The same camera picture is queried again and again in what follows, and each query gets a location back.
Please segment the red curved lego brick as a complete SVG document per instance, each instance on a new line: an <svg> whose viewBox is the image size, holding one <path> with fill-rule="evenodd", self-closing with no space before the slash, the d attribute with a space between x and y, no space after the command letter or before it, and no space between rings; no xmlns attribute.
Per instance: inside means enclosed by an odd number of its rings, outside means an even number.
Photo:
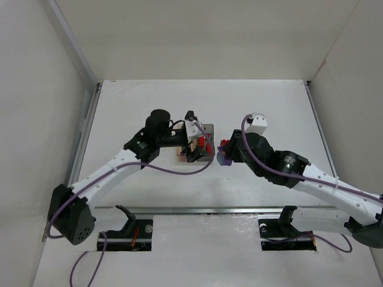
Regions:
<svg viewBox="0 0 383 287"><path fill-rule="evenodd" d="M212 146L210 143L208 143L206 137L201 136L197 139L197 145L198 147L201 147L204 151L207 153L212 153Z"/></svg>

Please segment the red flower lego piece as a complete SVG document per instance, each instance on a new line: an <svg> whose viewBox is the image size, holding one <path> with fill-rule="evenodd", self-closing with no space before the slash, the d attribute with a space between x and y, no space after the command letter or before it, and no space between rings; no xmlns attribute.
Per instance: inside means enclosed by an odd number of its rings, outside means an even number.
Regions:
<svg viewBox="0 0 383 287"><path fill-rule="evenodd" d="M223 140L221 140L221 142L220 142L220 146L225 146L226 144L228 144L230 141L229 140L227 140L227 139L223 139Z"/></svg>

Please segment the purple lego piece with butterfly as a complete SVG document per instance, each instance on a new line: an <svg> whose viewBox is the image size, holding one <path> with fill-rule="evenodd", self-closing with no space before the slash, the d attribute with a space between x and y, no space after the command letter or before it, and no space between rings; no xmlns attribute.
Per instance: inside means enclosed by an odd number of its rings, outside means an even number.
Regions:
<svg viewBox="0 0 383 287"><path fill-rule="evenodd" d="M224 151L222 146L219 146L217 148L216 159L219 165L221 166L230 166L232 164L232 160L226 157L226 152Z"/></svg>

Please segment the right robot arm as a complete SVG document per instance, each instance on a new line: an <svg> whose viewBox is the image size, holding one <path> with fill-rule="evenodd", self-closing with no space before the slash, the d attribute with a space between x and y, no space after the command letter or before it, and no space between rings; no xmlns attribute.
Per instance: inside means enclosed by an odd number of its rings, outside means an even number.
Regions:
<svg viewBox="0 0 383 287"><path fill-rule="evenodd" d="M356 190L326 174L292 151L274 150L263 136L234 130L218 148L222 165L245 163L268 182L314 196L331 207L305 209L285 206L278 228L288 237L307 231L351 236L357 242L382 248L382 197Z"/></svg>

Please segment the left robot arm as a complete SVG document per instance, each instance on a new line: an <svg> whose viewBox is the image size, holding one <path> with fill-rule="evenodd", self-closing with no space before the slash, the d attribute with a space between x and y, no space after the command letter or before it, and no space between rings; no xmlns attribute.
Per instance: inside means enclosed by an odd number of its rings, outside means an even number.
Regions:
<svg viewBox="0 0 383 287"><path fill-rule="evenodd" d="M187 162L203 157L213 158L214 140L193 111L180 120L180 128L163 109L155 109L146 119L145 126L107 164L70 186L58 185L52 193L47 216L46 236L65 238L72 245L83 243L95 231L115 231L127 236L135 226L136 217L126 207L117 205L108 216L95 215L97 203L120 182L143 168L179 175L178 171L152 165L162 148L181 148ZM59 235L51 233L55 228Z"/></svg>

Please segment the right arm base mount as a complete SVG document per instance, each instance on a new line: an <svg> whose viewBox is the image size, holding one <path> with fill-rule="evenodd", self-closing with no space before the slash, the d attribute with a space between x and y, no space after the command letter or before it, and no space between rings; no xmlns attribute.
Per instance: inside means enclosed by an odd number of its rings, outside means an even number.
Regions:
<svg viewBox="0 0 383 287"><path fill-rule="evenodd" d="M316 251L311 231L298 231L291 225L296 206L285 206L279 215L258 217L262 251Z"/></svg>

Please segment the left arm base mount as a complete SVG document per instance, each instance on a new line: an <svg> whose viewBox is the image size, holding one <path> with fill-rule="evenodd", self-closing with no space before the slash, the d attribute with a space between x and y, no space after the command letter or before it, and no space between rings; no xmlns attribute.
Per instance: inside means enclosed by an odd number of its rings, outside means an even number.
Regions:
<svg viewBox="0 0 383 287"><path fill-rule="evenodd" d="M149 252L152 248L153 217L135 215L124 206L95 209L96 248L110 252Z"/></svg>

